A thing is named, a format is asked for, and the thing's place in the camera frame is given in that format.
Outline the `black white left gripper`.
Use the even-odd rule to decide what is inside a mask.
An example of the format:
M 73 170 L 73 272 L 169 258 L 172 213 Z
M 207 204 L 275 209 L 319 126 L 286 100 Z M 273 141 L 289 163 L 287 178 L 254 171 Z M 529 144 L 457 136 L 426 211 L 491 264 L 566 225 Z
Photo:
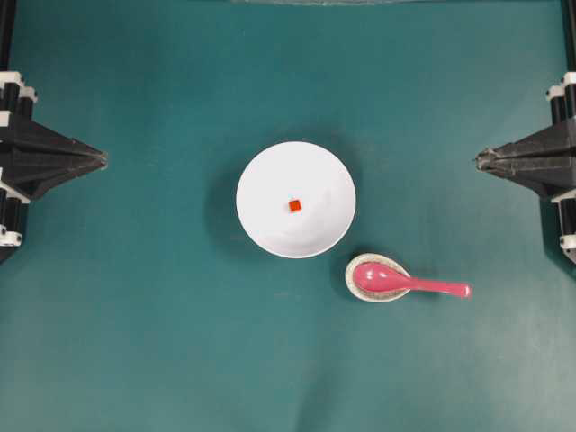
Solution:
M 107 167 L 107 154 L 31 121 L 37 92 L 22 74 L 1 72 L 1 141 L 20 151 L 80 157 L 1 158 L 1 264 L 26 237 L 31 201 L 80 176 Z

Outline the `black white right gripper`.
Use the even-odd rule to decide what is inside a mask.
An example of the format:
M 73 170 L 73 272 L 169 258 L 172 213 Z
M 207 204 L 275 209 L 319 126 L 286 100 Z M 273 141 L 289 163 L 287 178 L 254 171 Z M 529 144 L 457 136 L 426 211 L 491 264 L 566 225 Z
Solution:
M 509 180 L 552 199 L 560 223 L 559 243 L 563 254 L 575 263 L 575 166 L 539 166 L 501 159 L 569 156 L 575 149 L 575 72 L 564 74 L 559 85 L 546 92 L 553 124 L 499 148 L 486 148 L 475 158 L 484 173 Z

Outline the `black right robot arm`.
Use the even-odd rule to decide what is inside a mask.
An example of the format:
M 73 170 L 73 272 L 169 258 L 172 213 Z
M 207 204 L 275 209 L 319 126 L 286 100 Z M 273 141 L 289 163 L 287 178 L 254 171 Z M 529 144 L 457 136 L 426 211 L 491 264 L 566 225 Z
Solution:
M 544 243 L 575 263 L 575 3 L 562 1 L 568 70 L 545 92 L 552 124 L 499 148 L 486 148 L 476 168 L 534 192 L 542 204 Z

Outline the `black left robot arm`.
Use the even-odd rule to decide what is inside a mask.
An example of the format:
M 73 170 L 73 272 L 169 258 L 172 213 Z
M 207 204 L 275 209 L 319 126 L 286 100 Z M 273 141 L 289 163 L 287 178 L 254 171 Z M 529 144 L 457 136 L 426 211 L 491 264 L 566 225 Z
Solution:
M 15 1 L 1 3 L 1 261 L 26 238 L 28 210 L 51 189 L 107 167 L 99 149 L 32 119 L 36 90 L 8 69 Z

